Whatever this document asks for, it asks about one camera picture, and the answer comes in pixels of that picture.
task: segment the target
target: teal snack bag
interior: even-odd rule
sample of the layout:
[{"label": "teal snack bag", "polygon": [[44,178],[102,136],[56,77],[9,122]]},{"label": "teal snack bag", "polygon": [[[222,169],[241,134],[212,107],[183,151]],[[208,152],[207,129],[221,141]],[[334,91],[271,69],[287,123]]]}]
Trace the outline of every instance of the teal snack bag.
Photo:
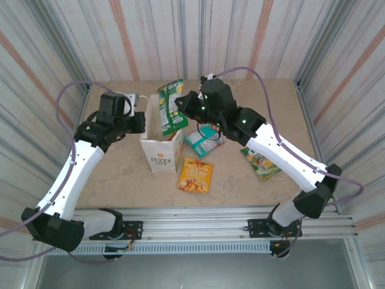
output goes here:
[{"label": "teal snack bag", "polygon": [[178,111],[178,107],[174,103],[175,99],[180,97],[182,88],[183,80],[179,79],[158,89],[163,136],[188,126],[187,117]]},{"label": "teal snack bag", "polygon": [[198,131],[194,131],[192,134],[184,137],[184,140],[200,158],[203,158],[217,146],[223,144],[224,140],[219,137],[219,133],[215,129],[210,128],[208,125],[204,125],[199,130],[204,137],[202,137]]}]

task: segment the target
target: food packaging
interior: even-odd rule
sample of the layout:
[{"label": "food packaging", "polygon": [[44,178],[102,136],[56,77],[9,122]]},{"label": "food packaging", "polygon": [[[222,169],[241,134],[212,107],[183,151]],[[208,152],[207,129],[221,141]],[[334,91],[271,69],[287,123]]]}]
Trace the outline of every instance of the food packaging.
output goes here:
[{"label": "food packaging", "polygon": [[194,158],[185,157],[178,189],[190,193],[208,193],[214,165]]},{"label": "food packaging", "polygon": [[180,163],[183,144],[183,130],[179,129],[170,138],[161,131],[159,96],[151,95],[146,108],[146,127],[140,135],[140,143],[152,172],[173,172]]},{"label": "food packaging", "polygon": [[200,133],[194,131],[185,136],[184,139],[192,147],[194,152],[196,152],[200,158],[203,158],[217,146],[223,144],[224,140],[219,137],[219,133],[215,129],[210,128],[208,125],[202,126],[199,130]]},{"label": "food packaging", "polygon": [[260,179],[268,179],[281,171],[271,160],[249,148],[241,149],[241,152],[246,156]]},{"label": "food packaging", "polygon": [[187,117],[178,111],[175,99],[180,97],[183,80],[173,81],[158,89],[161,129],[163,135],[172,134],[188,126]]}]

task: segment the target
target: cable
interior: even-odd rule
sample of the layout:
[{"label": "cable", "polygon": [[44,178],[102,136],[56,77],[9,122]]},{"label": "cable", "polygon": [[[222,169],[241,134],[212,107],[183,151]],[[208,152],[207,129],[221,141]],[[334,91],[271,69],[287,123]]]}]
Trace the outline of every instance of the cable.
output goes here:
[{"label": "cable", "polygon": [[135,241],[135,240],[137,239],[137,236],[136,236],[136,234],[135,234],[134,229],[128,228],[128,227],[124,227],[123,229],[125,229],[125,230],[130,230],[130,231],[132,232],[132,236],[134,237],[134,240],[132,240],[132,241]]},{"label": "cable", "polygon": [[[76,156],[76,148],[75,148],[75,141],[73,140],[73,135],[72,135],[72,132],[67,128],[67,126],[60,120],[60,117],[59,117],[59,102],[60,102],[60,99],[63,95],[63,93],[71,86],[75,85],[75,84],[80,84],[80,83],[84,83],[84,84],[95,84],[95,85],[98,85],[102,88],[104,88],[105,90],[107,90],[108,92],[112,92],[112,90],[110,90],[107,86],[97,82],[97,81],[90,81],[90,80],[76,80],[76,81],[72,81],[70,83],[68,83],[66,86],[64,86],[58,93],[58,96],[56,98],[56,104],[55,104],[55,117],[56,117],[56,120],[57,122],[60,124],[60,126],[62,127],[62,129],[66,132],[66,134],[68,135],[69,139],[70,139],[70,142],[71,142],[71,153],[72,153],[72,156],[71,156],[71,162],[70,162],[70,167],[68,168],[68,171],[67,171],[67,174],[66,176],[64,177],[63,181],[61,182],[61,184],[59,185],[57,191],[54,193],[54,195],[52,196],[52,198],[49,200],[49,203],[47,203],[47,205],[45,205],[43,208],[40,209],[39,212],[37,212],[36,214],[34,214],[32,217],[26,219],[24,222],[20,223],[19,225],[13,227],[13,228],[10,228],[4,232],[1,232],[0,233],[0,238],[1,237],[4,237],[5,235],[8,235],[18,229],[20,229],[21,227],[31,223],[33,220],[35,220],[38,216],[42,215],[48,208],[51,204],[54,203],[55,199],[57,198],[57,196],[60,194],[60,192],[62,191],[62,189],[64,188],[64,186],[66,185],[68,179],[70,178],[70,175],[72,173],[72,170],[73,170],[73,166],[74,166],[74,163],[75,163],[75,156]],[[33,256],[29,256],[29,257],[24,257],[24,258],[8,258],[8,257],[5,257],[5,256],[0,256],[0,260],[3,260],[3,261],[9,261],[9,262],[19,262],[19,261],[28,261],[28,260],[32,260],[34,258],[37,258],[37,257],[40,257],[48,252],[50,249],[44,251],[44,252],[41,252],[39,254],[36,254],[36,255],[33,255]]]},{"label": "cable", "polygon": [[283,237],[281,238],[281,240],[279,240],[279,241],[278,241],[278,243],[281,243],[281,242],[282,242],[282,240],[283,240],[283,239],[285,239],[285,237],[286,237],[286,234],[285,234],[285,233],[283,233]]},{"label": "cable", "polygon": [[127,233],[126,230],[123,230],[123,232],[125,233],[125,235],[127,236],[128,240],[129,240],[128,246],[132,248],[132,242],[134,242],[134,241],[131,239],[130,235]]},{"label": "cable", "polygon": [[218,131],[218,138],[212,139],[212,138],[205,137],[205,136],[202,134],[202,132],[200,131],[200,129],[199,129],[199,123],[198,123],[198,122],[197,122],[197,130],[198,130],[200,136],[203,137],[203,138],[205,138],[205,139],[207,139],[207,140],[219,140],[219,139],[221,138],[221,131],[220,131],[220,130]]},{"label": "cable", "polygon": [[88,264],[88,265],[106,264],[106,263],[116,261],[115,259],[109,259],[109,260],[103,260],[103,261],[87,261],[87,260],[79,259],[78,257],[72,255],[71,252],[67,252],[67,253],[68,253],[69,257],[76,260],[77,262],[80,262],[83,264]]},{"label": "cable", "polygon": [[300,232],[301,232],[301,229],[302,229],[302,219],[300,219],[300,227],[298,228],[298,232],[297,234],[295,235],[295,238],[293,240],[293,242],[291,242],[290,246],[287,247],[283,252],[280,252],[279,254],[274,254],[274,257],[278,258],[280,256],[282,256],[283,254],[285,254],[288,250],[290,250],[291,248],[293,248],[295,242],[297,242],[297,239],[298,237],[300,236]]},{"label": "cable", "polygon": [[302,159],[299,155],[297,155],[295,152],[293,152],[287,145],[285,145],[285,143],[282,141],[282,139],[281,139],[281,137],[280,137],[280,135],[278,133],[278,127],[276,125],[276,121],[273,118],[273,113],[271,112],[270,99],[269,99],[269,95],[268,95],[268,92],[267,92],[267,88],[266,88],[265,82],[263,81],[262,77],[260,77],[260,75],[254,69],[251,69],[251,68],[246,67],[246,66],[234,67],[234,68],[231,68],[229,70],[225,70],[224,72],[221,72],[219,74],[216,74],[215,77],[220,77],[220,76],[223,76],[223,75],[225,75],[227,73],[230,73],[230,72],[233,72],[233,71],[236,71],[236,70],[242,70],[242,69],[252,72],[259,79],[260,83],[262,84],[263,92],[264,92],[265,98],[266,98],[266,104],[267,104],[267,110],[268,110],[268,113],[269,113],[269,118],[270,118],[270,121],[271,121],[271,125],[273,127],[274,135],[276,136],[276,139],[278,140],[279,144],[284,149],[286,149],[293,157],[295,157],[298,161],[300,161],[301,163],[307,165],[312,170],[315,170],[315,171],[317,171],[319,173],[322,173],[325,176],[329,176],[329,177],[331,177],[333,179],[338,179],[340,181],[349,182],[351,184],[358,185],[360,187],[360,189],[358,190],[357,193],[354,193],[351,196],[343,197],[343,198],[337,200],[336,202],[330,202],[326,206],[332,206],[332,205],[337,205],[337,204],[345,204],[345,203],[350,202],[351,200],[355,199],[356,197],[360,196],[362,194],[363,190],[365,189],[365,186],[363,184],[361,184],[360,182],[357,182],[357,181],[355,181],[353,179],[345,178],[343,176],[337,176],[337,175],[334,175],[332,173],[328,173],[328,172],[325,172],[323,170],[320,170],[318,167],[313,166],[312,164],[308,163],[306,160]]},{"label": "cable", "polygon": [[29,260],[32,260],[34,258],[37,258],[37,257],[40,257],[40,256],[43,256],[47,253],[49,253],[50,251],[53,251],[55,250],[56,248],[55,247],[52,247],[52,248],[49,248],[45,251],[42,251],[36,255],[33,255],[33,256],[28,256],[28,257],[24,257],[24,258],[9,258],[9,257],[5,257],[5,256],[0,256],[0,259],[2,261],[8,261],[8,262],[21,262],[21,261],[29,261]]}]

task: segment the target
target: green snack bag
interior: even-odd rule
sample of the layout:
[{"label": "green snack bag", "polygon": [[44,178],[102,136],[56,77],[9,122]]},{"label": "green snack bag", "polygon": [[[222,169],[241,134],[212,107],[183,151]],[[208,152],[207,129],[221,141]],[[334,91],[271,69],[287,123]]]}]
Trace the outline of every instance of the green snack bag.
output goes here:
[{"label": "green snack bag", "polygon": [[188,126],[187,117],[178,111],[175,104],[175,99],[180,97],[182,88],[183,80],[179,79],[158,89],[163,135],[172,134]]},{"label": "green snack bag", "polygon": [[270,178],[281,171],[271,160],[249,148],[241,149],[241,152],[246,156],[260,179]]}]

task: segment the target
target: striped wall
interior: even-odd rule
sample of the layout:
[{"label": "striped wall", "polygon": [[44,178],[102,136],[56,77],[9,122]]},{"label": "striped wall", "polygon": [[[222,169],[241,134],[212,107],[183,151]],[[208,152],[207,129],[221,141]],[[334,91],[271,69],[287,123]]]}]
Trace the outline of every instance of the striped wall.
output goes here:
[{"label": "striped wall", "polygon": [[[0,231],[20,223],[52,185],[69,151],[56,124],[55,98],[71,73],[28,1],[0,1]],[[63,96],[60,116],[70,128],[84,97],[74,87]],[[26,228],[0,240],[0,254],[28,253]],[[0,261],[0,287],[19,285],[26,262]]]},{"label": "striped wall", "polygon": [[336,7],[333,0],[42,2],[98,81],[198,79],[235,66],[293,78]]},{"label": "striped wall", "polygon": [[[352,214],[377,288],[385,288],[385,1],[351,1],[346,19],[303,83],[328,163],[366,186]],[[341,183],[338,198],[355,192]]]}]

